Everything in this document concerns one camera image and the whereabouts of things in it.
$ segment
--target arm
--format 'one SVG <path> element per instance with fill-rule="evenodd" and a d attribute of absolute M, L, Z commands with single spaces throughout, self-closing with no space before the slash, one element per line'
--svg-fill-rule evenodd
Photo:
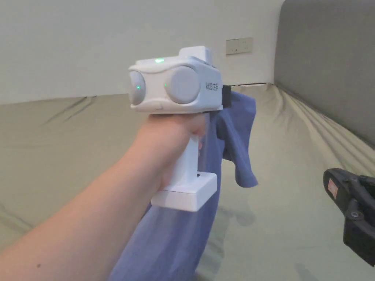
<path fill-rule="evenodd" d="M 149 117 L 118 163 L 0 255 L 0 280 L 106 280 L 191 133 L 202 115 Z"/>

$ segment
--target white handheld device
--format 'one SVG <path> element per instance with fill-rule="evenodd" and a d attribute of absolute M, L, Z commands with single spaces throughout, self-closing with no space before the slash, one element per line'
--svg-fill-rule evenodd
<path fill-rule="evenodd" d="M 129 68 L 131 107 L 150 114 L 192 114 L 222 107 L 222 79 L 204 46 L 183 48 L 177 57 L 137 61 Z M 169 186 L 151 204 L 196 212 L 217 190 L 217 176 L 198 172 L 198 136 L 192 135 L 176 162 Z"/>

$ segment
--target hand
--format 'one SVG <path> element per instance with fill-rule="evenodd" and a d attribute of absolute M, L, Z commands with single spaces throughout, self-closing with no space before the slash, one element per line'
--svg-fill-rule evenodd
<path fill-rule="evenodd" d="M 191 134 L 204 136 L 204 115 L 150 115 L 138 131 L 134 146 L 146 150 L 149 162 L 154 161 L 160 168 L 159 189 L 168 185 L 174 164 L 184 152 Z"/>

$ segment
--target wall outlet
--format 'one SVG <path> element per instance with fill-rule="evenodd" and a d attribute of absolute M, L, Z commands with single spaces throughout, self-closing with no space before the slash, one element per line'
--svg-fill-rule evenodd
<path fill-rule="evenodd" d="M 232 39 L 227 40 L 226 42 L 226 54 L 227 55 L 234 55 L 234 54 L 241 54 L 241 53 L 251 53 L 253 51 L 253 38 L 240 38 L 240 39 Z"/>
<path fill-rule="evenodd" d="M 226 42 L 226 54 L 227 55 L 233 55 L 238 54 L 238 49 L 240 48 L 240 40 L 239 39 L 233 39 L 233 40 L 227 40 Z"/>

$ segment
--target wrinkled fabric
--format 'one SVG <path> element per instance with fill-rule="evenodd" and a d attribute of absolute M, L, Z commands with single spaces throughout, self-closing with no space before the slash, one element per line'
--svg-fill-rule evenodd
<path fill-rule="evenodd" d="M 257 185 L 249 159 L 255 100 L 232 92 L 232 107 L 207 116 L 198 170 L 215 173 L 217 192 L 198 212 L 151 206 L 140 221 L 109 281 L 187 281 L 199 264 L 216 215 L 221 182 L 221 161 L 235 164 L 239 186 Z"/>

